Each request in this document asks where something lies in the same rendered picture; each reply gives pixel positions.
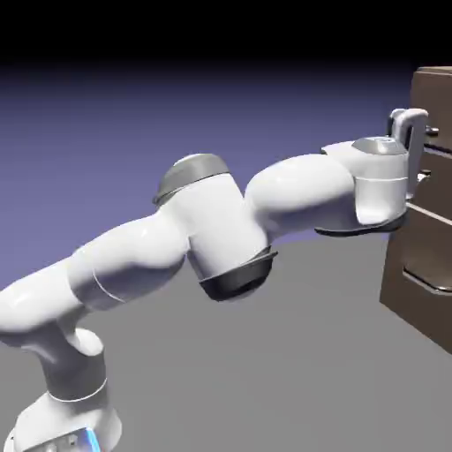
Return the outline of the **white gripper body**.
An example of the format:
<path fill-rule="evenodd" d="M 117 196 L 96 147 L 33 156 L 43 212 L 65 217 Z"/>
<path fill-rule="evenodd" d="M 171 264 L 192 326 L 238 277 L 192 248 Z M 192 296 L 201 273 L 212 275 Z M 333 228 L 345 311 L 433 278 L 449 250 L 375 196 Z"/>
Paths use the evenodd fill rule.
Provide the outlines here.
<path fill-rule="evenodd" d="M 428 112 L 424 109 L 407 109 L 405 124 L 409 126 L 411 133 L 406 133 L 410 138 L 407 150 L 409 152 L 409 176 L 407 186 L 407 199 L 410 200 L 416 191 L 418 184 L 418 172 L 421 155 L 424 151 Z"/>

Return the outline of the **small brown drawer front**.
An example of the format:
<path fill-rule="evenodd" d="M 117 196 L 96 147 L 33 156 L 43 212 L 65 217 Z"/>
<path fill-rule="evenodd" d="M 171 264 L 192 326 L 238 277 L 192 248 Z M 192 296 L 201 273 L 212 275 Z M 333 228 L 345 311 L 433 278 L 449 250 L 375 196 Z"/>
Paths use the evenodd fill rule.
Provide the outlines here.
<path fill-rule="evenodd" d="M 452 154 L 426 148 L 421 169 L 429 170 L 430 176 L 419 184 L 416 203 L 452 221 Z"/>
<path fill-rule="evenodd" d="M 439 130 L 427 143 L 452 152 L 452 66 L 419 67 L 411 81 L 411 106 L 427 110 L 428 125 Z"/>

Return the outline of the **large brown drawer front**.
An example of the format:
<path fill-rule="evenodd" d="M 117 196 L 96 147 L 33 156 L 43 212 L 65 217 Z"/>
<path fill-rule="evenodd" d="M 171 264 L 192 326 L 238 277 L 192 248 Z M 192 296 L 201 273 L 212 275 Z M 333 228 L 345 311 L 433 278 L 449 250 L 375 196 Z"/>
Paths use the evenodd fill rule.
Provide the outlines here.
<path fill-rule="evenodd" d="M 452 225 L 410 210 L 390 234 L 380 289 L 381 304 L 452 355 L 452 297 L 411 282 L 405 267 L 436 287 L 452 288 Z"/>

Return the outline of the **brown wooden cabinet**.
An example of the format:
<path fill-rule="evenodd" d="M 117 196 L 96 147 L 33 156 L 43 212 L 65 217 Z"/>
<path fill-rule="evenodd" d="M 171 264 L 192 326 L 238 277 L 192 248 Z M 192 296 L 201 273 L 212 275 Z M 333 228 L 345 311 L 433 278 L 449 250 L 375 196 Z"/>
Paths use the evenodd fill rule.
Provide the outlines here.
<path fill-rule="evenodd" d="M 411 106 L 429 113 L 419 183 L 388 241 L 380 302 L 452 355 L 452 65 L 418 68 Z"/>

